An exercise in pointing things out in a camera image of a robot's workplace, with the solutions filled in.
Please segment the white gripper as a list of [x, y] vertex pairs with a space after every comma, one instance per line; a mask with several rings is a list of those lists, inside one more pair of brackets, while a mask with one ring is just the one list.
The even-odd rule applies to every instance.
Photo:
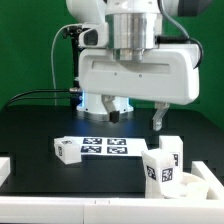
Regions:
[[120, 116], [114, 96], [156, 102], [153, 129], [159, 131], [169, 103], [186, 105], [198, 97], [198, 60], [195, 44], [161, 44], [146, 50], [140, 61], [118, 61], [109, 49], [86, 49], [79, 58], [79, 84], [86, 92], [102, 95], [112, 123]]

